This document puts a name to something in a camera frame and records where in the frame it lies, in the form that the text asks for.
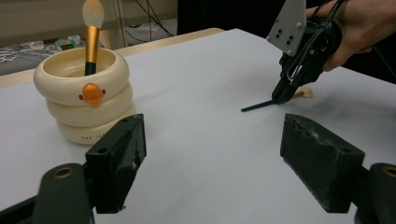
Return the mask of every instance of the gray floor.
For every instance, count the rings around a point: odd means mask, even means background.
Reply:
[[[161,21],[161,24],[145,23],[125,28],[125,37],[129,46],[163,39],[177,34],[177,19]],[[0,76],[36,68],[40,62],[53,54],[48,51],[31,51],[21,53],[20,49],[0,48]]]

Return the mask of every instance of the black cable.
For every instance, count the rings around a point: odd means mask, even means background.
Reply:
[[[150,7],[151,10],[152,10],[152,13],[154,14],[154,17],[157,19],[157,21],[159,22],[159,24],[161,25],[161,27],[163,28],[163,30],[168,34],[169,37],[170,37],[170,36],[173,36],[168,30],[166,30],[166,29],[163,27],[163,24],[161,23],[160,19],[158,18],[157,14],[155,13],[154,8],[152,8],[151,3],[149,2],[149,0],[147,0],[147,2],[148,2],[149,7]]]
[[[149,13],[149,0],[146,0],[148,4],[148,14]],[[149,40],[152,41],[152,30],[151,30],[151,17],[148,17],[148,29],[149,29]]]
[[[344,0],[338,0],[333,6],[332,10],[330,11],[329,15],[327,16],[326,22],[331,22],[332,18],[334,17],[335,13],[337,13],[338,8],[343,5]]]
[[[131,35],[126,29],[125,29],[125,32],[131,37],[131,38],[133,38],[133,39],[135,39],[135,40],[137,40],[137,41],[140,41],[140,42],[143,42],[143,43],[148,43],[149,41],[147,41],[147,40],[141,40],[141,39],[138,39],[138,38],[136,38],[136,37],[134,37],[133,35]]]
[[[158,19],[152,17],[151,14],[150,14],[150,13],[149,13],[149,12],[148,12],[137,0],[135,0],[135,1],[136,1],[136,3],[148,14],[148,16],[149,16],[150,18],[152,18],[152,19],[155,21],[155,23],[156,23],[158,26],[160,26],[160,27],[167,33],[168,36],[173,36],[168,30],[166,30],[165,27],[163,27],[163,25],[161,24],[160,20],[158,20]]]

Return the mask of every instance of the cream ceramic pot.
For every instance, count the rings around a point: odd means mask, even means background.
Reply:
[[[129,66],[109,49],[99,49],[96,74],[84,76],[85,49],[50,56],[35,70],[34,83],[68,140],[95,144],[118,120],[135,114]]]

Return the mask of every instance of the finger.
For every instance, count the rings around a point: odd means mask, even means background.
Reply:
[[[366,47],[366,48],[364,48],[364,49],[359,50],[359,51],[356,52],[356,53],[369,53],[369,52],[371,52],[372,50],[373,50],[373,46],[369,46],[369,47]]]

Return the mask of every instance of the white tabletop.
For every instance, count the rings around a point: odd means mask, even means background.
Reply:
[[[337,68],[295,99],[271,98],[281,51],[231,30],[126,58],[148,155],[116,215],[96,223],[353,223],[327,214],[279,155],[286,113],[323,125],[366,153],[396,162],[396,86]],[[89,149],[64,140],[33,83],[0,90],[0,210],[37,194],[41,176]]]

